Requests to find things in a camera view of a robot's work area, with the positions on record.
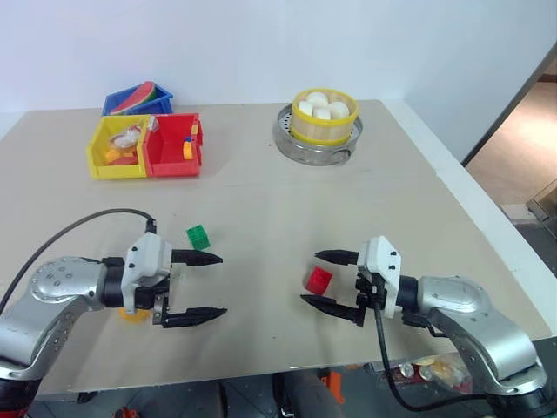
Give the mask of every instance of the white table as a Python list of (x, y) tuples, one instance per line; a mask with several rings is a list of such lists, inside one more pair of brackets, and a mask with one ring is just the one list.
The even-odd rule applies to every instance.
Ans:
[[(118, 181), (94, 181), (87, 172), (84, 150), (99, 110), (25, 114), (0, 143), (2, 289), (61, 227), (97, 210), (128, 206), (152, 213), (175, 247), (189, 247), (185, 229), (204, 225), (208, 251), (225, 262), (178, 267), (171, 306), (229, 309), (184, 329), (131, 324), (116, 310), (88, 313), (41, 391), (376, 361), (371, 312), (362, 329), (318, 312), (299, 295), (304, 278), (320, 265), (334, 273), (325, 295), (354, 305), (354, 269), (312, 255), (357, 251), (380, 234), (400, 250), (403, 273), (467, 275), (532, 338), (554, 334), (557, 280), (416, 115), (403, 102), (386, 105), (391, 112), (378, 101), (361, 103), (364, 132), (352, 159), (338, 167), (300, 165), (278, 151), (272, 124), (280, 104), (182, 108), (201, 114), (201, 176)], [(122, 256), (142, 231), (143, 221), (131, 215), (99, 219), (61, 239), (39, 262)], [(399, 318), (386, 322), (386, 333), (393, 359), (452, 349)]]

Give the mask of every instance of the red plastic bin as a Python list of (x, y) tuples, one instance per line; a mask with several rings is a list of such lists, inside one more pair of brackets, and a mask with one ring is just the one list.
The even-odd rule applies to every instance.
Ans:
[[(198, 113), (153, 115), (157, 120), (143, 144), (147, 177), (198, 176), (201, 169), (203, 131)], [(184, 142), (191, 142), (192, 159), (184, 158)]]

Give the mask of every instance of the green toy block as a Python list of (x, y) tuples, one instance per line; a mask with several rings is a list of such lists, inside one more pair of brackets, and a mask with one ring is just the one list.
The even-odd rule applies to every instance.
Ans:
[(188, 234), (188, 238), (191, 241), (191, 244), (193, 245), (193, 248), (195, 248), (196, 250), (203, 250), (204, 248), (211, 246), (211, 244), (209, 244), (209, 238), (207, 237), (203, 226), (194, 226), (193, 228), (188, 229), (186, 232)]

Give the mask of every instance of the white toy egg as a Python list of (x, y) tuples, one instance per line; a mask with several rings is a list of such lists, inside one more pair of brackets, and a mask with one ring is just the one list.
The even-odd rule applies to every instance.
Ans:
[(327, 107), (329, 104), (329, 99), (327, 98), (325, 93), (321, 91), (312, 91), (310, 94), (307, 95), (305, 98), (306, 102), (310, 102), (313, 107)]
[(302, 100), (298, 103), (298, 108), (301, 110), (302, 113), (305, 113), (307, 116), (311, 116), (313, 114), (313, 104), (310, 102), (306, 102)]
[(331, 112), (333, 119), (344, 119), (350, 115), (348, 106), (342, 102), (332, 102), (327, 106), (327, 109)]
[(317, 118), (317, 119), (330, 120), (331, 119), (331, 112), (328, 109), (326, 109), (325, 107), (318, 107), (316, 109), (313, 109), (313, 117)]

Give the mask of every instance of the white wall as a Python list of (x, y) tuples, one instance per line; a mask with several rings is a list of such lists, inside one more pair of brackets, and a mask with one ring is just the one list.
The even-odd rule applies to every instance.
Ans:
[(177, 105), (282, 102), (323, 85), (407, 97), (461, 158), (554, 42), (555, 5), (3, 1), (0, 111), (100, 107), (146, 79)]

